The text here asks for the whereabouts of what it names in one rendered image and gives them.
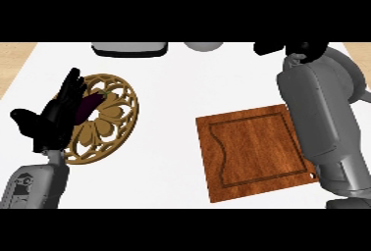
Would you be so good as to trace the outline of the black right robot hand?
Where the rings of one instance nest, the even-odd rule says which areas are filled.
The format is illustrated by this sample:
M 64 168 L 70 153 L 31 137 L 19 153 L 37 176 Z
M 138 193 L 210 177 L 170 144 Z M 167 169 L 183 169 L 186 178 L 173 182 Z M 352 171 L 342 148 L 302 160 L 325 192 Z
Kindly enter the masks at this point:
M 254 51 L 262 56 L 279 50 L 285 50 L 285 55 L 303 54 L 306 58 L 302 63 L 312 63 L 318 60 L 328 49 L 327 42 L 256 42 Z

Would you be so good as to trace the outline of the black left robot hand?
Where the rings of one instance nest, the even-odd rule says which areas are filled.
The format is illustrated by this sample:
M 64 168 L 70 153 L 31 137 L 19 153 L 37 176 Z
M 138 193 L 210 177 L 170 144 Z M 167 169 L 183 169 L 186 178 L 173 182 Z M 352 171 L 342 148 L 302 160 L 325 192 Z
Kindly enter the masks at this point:
M 67 147 L 86 88 L 80 70 L 73 68 L 64 79 L 58 96 L 47 102 L 42 113 L 37 114 L 27 109 L 15 109 L 10 112 L 21 134 L 34 140 L 36 153 L 62 150 Z

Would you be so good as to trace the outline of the brown wooden cutting board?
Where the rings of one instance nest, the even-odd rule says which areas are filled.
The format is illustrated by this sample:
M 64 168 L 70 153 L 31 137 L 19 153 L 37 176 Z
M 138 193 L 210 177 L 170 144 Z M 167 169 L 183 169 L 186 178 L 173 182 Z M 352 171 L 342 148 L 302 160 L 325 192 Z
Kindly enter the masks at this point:
M 200 117 L 195 124 L 213 203 L 318 180 L 284 105 Z

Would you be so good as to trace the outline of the dark purple eggplant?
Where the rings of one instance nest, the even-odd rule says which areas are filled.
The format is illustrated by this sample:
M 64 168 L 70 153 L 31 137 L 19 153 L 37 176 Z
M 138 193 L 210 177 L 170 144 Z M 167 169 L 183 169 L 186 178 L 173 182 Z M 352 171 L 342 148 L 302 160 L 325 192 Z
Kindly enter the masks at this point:
M 81 99 L 81 103 L 76 112 L 76 126 L 78 126 L 89 119 L 96 108 L 105 102 L 107 97 L 108 94 L 101 90 Z

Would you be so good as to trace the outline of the tan openwork round trivet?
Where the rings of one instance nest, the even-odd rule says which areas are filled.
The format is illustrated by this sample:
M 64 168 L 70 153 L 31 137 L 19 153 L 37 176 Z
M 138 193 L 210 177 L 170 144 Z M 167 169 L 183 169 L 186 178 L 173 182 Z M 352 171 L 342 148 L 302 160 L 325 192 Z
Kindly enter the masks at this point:
M 64 150 L 70 165 L 101 161 L 121 146 L 133 132 L 139 116 L 138 96 L 129 82 L 117 75 L 84 77 L 84 95 L 101 92 L 107 99 L 93 117 L 74 127 L 71 142 Z

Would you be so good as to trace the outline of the grey rounded object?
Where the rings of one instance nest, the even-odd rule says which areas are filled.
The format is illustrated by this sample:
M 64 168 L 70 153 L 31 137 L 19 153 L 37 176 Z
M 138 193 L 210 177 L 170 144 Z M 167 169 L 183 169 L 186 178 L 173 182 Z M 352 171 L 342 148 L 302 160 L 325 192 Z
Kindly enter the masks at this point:
M 186 42 L 186 47 L 198 52 L 209 52 L 222 46 L 222 42 Z

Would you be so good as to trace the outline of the grey and black appliance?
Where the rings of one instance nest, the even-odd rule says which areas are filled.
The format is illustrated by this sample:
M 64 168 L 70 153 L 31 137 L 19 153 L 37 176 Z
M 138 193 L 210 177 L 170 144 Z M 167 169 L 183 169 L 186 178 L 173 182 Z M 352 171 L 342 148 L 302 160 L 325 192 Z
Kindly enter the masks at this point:
M 92 49 L 99 56 L 114 58 L 161 57 L 169 50 L 167 42 L 93 42 Z

